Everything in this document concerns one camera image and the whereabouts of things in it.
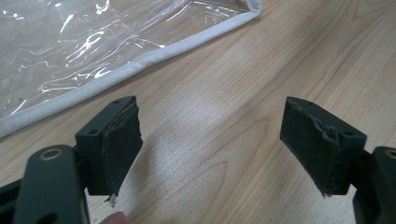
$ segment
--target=hole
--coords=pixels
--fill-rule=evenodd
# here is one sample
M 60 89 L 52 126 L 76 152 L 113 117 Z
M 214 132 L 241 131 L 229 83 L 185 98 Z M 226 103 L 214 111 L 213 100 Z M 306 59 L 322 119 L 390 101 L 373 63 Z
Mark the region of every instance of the hole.
M 92 130 L 89 130 L 88 131 L 88 134 L 94 134 L 94 133 L 97 133 L 98 131 L 96 130 L 96 129 L 92 129 Z
M 352 136 L 352 135 L 353 135 L 353 132 L 346 131 L 346 132 L 344 132 L 344 134 L 345 134 L 345 135 L 348 135 L 348 136 Z
M 49 160 L 55 159 L 55 158 L 59 157 L 62 154 L 62 152 L 63 151 L 61 148 L 48 149 L 47 151 L 41 153 L 40 160 L 49 161 Z
M 387 155 L 396 160 L 396 150 L 386 150 Z
M 45 216 L 41 217 L 36 224 L 52 224 L 58 219 L 58 215 L 56 213 L 49 213 Z
M 58 155 L 58 153 L 59 152 L 56 150 L 47 151 L 46 153 L 44 153 L 44 157 L 45 158 L 55 157 Z

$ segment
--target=clear plastic bag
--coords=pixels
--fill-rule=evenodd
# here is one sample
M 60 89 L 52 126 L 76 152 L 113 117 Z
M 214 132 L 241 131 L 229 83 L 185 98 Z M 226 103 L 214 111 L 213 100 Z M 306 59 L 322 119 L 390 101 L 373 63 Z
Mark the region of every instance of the clear plastic bag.
M 240 0 L 3 0 L 0 118 L 248 11 Z

